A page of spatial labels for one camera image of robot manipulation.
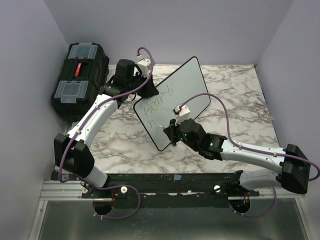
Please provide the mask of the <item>white whiteboard black frame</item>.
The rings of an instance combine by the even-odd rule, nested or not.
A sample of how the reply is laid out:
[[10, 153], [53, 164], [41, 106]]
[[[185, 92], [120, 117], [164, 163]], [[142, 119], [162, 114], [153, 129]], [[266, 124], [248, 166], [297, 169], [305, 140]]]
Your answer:
[[170, 141], [163, 129], [177, 116], [174, 108], [191, 97], [207, 93], [208, 88], [196, 56], [188, 59], [157, 86], [159, 94], [140, 99], [133, 109], [158, 151], [163, 151]]

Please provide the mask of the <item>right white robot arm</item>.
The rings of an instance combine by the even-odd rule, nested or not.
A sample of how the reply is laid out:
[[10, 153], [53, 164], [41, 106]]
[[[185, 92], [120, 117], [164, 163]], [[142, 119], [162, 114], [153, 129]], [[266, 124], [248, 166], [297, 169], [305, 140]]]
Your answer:
[[294, 144], [288, 144], [286, 148], [267, 148], [232, 143], [223, 135], [207, 133], [191, 118], [180, 124], [171, 119], [163, 132], [172, 145], [181, 141], [205, 159], [236, 161], [260, 167], [257, 171], [243, 172], [240, 178], [230, 183], [230, 191], [236, 196], [254, 188], [275, 186], [295, 194], [306, 194], [308, 191], [311, 165]]

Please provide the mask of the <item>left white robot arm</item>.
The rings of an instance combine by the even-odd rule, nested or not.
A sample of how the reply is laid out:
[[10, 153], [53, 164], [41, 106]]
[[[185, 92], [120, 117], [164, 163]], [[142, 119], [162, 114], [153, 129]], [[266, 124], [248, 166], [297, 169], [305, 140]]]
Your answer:
[[67, 171], [94, 185], [93, 191], [99, 197], [110, 194], [108, 175], [95, 166], [90, 147], [101, 127], [129, 95], [137, 94], [143, 99], [158, 95], [152, 75], [154, 60], [140, 54], [137, 60], [119, 60], [114, 75], [100, 88], [88, 112], [67, 134], [55, 137], [55, 164], [59, 168], [58, 180], [61, 183], [69, 181], [62, 174], [62, 171]]

